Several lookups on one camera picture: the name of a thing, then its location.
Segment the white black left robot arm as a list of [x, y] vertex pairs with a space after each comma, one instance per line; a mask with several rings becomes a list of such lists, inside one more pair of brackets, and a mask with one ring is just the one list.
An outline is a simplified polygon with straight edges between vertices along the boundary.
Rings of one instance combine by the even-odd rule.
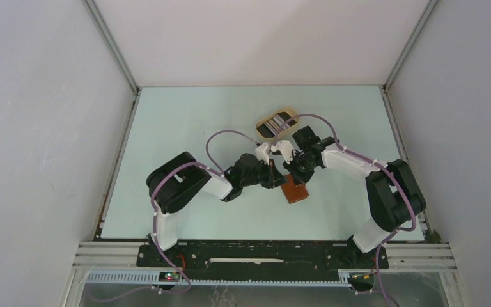
[[198, 162], [191, 153], [182, 152], [152, 171], [146, 185], [154, 210], [151, 240], [155, 244], [152, 258], [161, 266], [176, 260], [179, 211], [200, 192], [223, 202], [239, 197], [246, 187], [260, 185], [274, 189], [286, 183], [272, 159], [262, 160], [244, 153], [227, 170], [218, 172]]

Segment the brown leather card holder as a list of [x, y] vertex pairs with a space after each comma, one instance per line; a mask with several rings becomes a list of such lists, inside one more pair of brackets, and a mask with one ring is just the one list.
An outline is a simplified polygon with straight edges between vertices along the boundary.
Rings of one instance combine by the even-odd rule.
[[291, 174], [287, 174], [284, 177], [286, 182], [281, 185], [281, 189], [289, 204], [305, 200], [309, 196], [306, 186], [304, 184], [297, 185], [293, 181]]

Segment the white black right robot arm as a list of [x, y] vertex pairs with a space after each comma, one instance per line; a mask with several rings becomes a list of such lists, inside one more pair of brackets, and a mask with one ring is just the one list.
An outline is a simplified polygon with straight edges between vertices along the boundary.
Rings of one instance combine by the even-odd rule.
[[398, 232], [417, 228], [417, 215], [424, 211], [426, 202], [405, 161], [367, 158], [335, 137], [320, 139], [309, 126], [292, 137], [295, 145], [279, 141], [272, 145], [272, 151], [283, 156], [283, 166], [296, 184], [308, 183], [315, 169], [322, 168], [340, 171], [365, 186], [370, 218], [349, 238], [346, 258], [350, 265], [365, 266], [372, 250]]

